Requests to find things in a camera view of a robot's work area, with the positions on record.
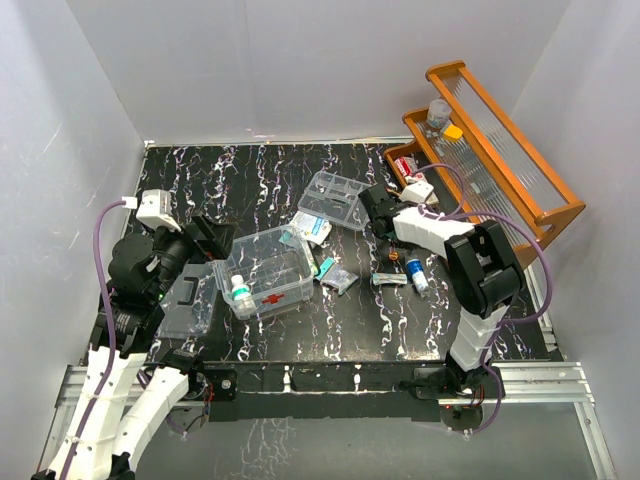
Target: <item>gray floor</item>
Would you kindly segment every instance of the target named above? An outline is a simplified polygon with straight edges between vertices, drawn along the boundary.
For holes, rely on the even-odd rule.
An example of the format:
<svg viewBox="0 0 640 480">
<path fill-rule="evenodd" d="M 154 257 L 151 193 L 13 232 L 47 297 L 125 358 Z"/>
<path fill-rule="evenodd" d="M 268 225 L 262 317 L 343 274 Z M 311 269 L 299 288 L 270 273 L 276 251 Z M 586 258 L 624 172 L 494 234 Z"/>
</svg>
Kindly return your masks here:
<svg viewBox="0 0 640 480">
<path fill-rule="evenodd" d="M 440 428 L 401 419 L 254 420 L 207 424 L 182 441 L 163 427 L 136 478 L 596 478 L 572 404 L 504 405 L 470 441 Z"/>
</svg>

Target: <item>clear plastic cup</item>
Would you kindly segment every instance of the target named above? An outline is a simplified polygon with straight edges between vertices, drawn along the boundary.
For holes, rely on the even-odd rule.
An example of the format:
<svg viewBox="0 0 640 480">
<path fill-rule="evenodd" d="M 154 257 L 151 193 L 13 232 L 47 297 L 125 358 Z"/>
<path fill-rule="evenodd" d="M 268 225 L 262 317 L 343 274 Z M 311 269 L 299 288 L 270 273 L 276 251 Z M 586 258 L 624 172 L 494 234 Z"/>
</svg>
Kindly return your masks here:
<svg viewBox="0 0 640 480">
<path fill-rule="evenodd" d="M 430 127 L 440 130 L 449 121 L 451 107 L 447 102 L 438 98 L 429 104 L 427 112 L 427 123 Z"/>
</svg>

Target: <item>wooden rack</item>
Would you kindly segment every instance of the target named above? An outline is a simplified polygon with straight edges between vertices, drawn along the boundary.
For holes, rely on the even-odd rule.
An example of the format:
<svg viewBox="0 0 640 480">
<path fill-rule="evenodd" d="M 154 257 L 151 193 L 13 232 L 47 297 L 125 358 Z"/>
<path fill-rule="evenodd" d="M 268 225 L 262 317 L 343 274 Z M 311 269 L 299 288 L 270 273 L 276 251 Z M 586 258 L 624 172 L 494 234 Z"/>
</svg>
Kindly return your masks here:
<svg viewBox="0 0 640 480">
<path fill-rule="evenodd" d="M 549 166 L 467 70 L 464 62 L 432 67 L 427 71 L 426 78 L 451 106 L 451 121 L 462 129 L 463 139 L 454 144 L 440 137 L 429 138 L 425 133 L 428 108 L 406 113 L 403 121 L 414 140 L 389 148 L 384 153 L 400 184 L 406 186 L 405 178 L 394 161 L 399 157 L 422 152 L 430 163 L 455 166 L 465 181 L 473 186 L 468 201 L 463 204 L 464 211 L 499 211 L 492 208 L 499 205 L 502 208 L 499 213 L 506 213 L 512 218 L 519 216 L 538 244 L 546 248 L 585 208 L 584 202 Z M 436 170 L 453 196 L 460 200 L 460 189 L 449 172 L 445 169 Z M 536 258 L 533 247 L 520 244 L 521 237 L 516 238 L 514 234 L 510 239 L 521 265 L 530 265 Z"/>
</svg>

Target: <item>orange wooden frame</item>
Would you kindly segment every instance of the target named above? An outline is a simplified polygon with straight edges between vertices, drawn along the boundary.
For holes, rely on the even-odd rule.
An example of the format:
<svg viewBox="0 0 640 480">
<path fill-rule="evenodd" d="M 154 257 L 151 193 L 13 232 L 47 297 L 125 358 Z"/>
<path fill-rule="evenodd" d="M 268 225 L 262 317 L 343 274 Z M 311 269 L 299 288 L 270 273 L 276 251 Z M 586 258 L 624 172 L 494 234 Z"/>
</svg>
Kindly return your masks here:
<svg viewBox="0 0 640 480">
<path fill-rule="evenodd" d="M 522 185 L 522 182 L 506 164 L 491 142 L 476 126 L 471 116 L 464 110 L 453 93 L 447 88 L 443 78 L 451 75 L 459 75 L 464 78 L 474 92 L 482 99 L 485 105 L 493 112 L 495 117 L 502 123 L 505 129 L 513 136 L 515 141 L 522 147 L 527 156 L 537 166 L 540 172 L 557 190 L 564 199 L 566 205 L 562 205 L 550 211 L 543 211 L 533 199 L 531 194 Z M 536 237 L 536 241 L 543 249 L 564 230 L 571 221 L 585 208 L 582 202 L 560 176 L 549 166 L 546 160 L 540 155 L 536 148 L 527 140 L 522 131 L 500 108 L 496 101 L 489 95 L 484 87 L 466 68 L 464 62 L 456 61 L 436 65 L 427 70 L 426 78 L 440 92 L 444 100 L 449 103 L 452 109 L 451 121 L 462 129 L 463 135 L 469 146 L 473 149 L 478 159 L 483 163 L 488 173 L 493 177 L 496 184 L 503 190 L 507 198 L 511 201 L 519 215 L 526 222 Z M 427 108 L 413 110 L 404 115 L 403 121 L 413 134 L 415 140 L 399 147 L 389 148 L 384 152 L 387 162 L 391 166 L 400 184 L 405 187 L 406 182 L 402 173 L 396 167 L 395 159 L 401 156 L 422 151 L 429 162 L 438 163 L 440 160 L 433 150 L 426 137 L 418 127 L 427 117 Z M 456 199 L 460 199 L 460 189 L 448 171 L 442 169 L 438 174 L 444 181 L 447 188 Z M 471 211 L 468 203 L 463 205 L 464 211 Z M 520 264 L 526 267 L 536 259 L 533 247 L 527 244 L 518 245 L 516 254 Z"/>
</svg>

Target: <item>ribbed transparent panel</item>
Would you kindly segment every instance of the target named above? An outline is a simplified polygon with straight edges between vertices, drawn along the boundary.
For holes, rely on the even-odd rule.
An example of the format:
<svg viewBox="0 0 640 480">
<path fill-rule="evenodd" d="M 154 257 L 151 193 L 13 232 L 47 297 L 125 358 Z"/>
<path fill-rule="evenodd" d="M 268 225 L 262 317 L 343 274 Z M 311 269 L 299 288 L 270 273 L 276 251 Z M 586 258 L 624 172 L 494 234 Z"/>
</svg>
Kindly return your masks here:
<svg viewBox="0 0 640 480">
<path fill-rule="evenodd" d="M 543 211 L 566 204 L 553 184 L 464 78 L 459 75 L 449 77 L 445 85 Z"/>
<path fill-rule="evenodd" d="M 489 210 L 511 218 L 526 232 L 531 232 L 527 224 L 513 206 L 506 194 L 489 174 L 484 164 L 463 138 L 457 142 L 448 142 L 442 138 L 428 138 L 429 127 L 426 122 L 417 124 L 429 144 L 438 153 L 439 161 L 451 165 L 460 171 L 465 180 L 465 195 L 473 210 Z M 512 246 L 526 243 L 526 240 L 511 227 L 506 227 L 507 238 Z"/>
</svg>

